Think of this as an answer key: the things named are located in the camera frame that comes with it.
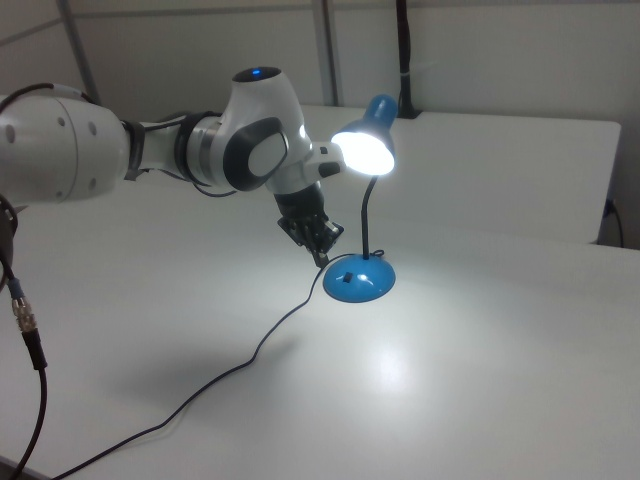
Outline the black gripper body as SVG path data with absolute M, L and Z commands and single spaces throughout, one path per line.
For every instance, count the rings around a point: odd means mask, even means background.
M 323 235 L 332 235 L 334 244 L 344 228 L 329 220 L 325 212 L 324 194 L 319 182 L 289 194 L 275 194 L 274 199 L 280 211 L 278 225 L 298 245 L 318 243 Z

